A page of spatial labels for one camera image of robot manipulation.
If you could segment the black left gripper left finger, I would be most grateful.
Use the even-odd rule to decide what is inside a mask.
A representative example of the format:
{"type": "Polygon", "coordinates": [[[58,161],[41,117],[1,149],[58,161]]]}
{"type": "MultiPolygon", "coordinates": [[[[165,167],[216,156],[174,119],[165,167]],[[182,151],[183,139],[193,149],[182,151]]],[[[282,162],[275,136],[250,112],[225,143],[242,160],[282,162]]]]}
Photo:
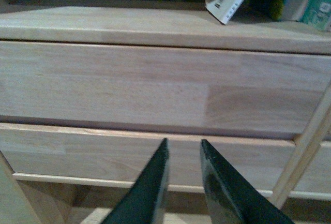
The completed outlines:
{"type": "Polygon", "coordinates": [[[102,223],[163,223],[170,170],[164,138],[134,185],[102,223]]]}

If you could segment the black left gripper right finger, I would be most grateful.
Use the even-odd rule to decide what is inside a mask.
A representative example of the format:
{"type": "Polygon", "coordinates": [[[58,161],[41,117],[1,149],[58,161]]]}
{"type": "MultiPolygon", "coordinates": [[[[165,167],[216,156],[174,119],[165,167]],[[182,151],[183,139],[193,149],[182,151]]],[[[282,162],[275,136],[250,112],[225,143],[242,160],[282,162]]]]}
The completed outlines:
{"type": "Polygon", "coordinates": [[[203,187],[212,223],[293,223],[206,139],[201,140],[200,158],[203,187]]]}

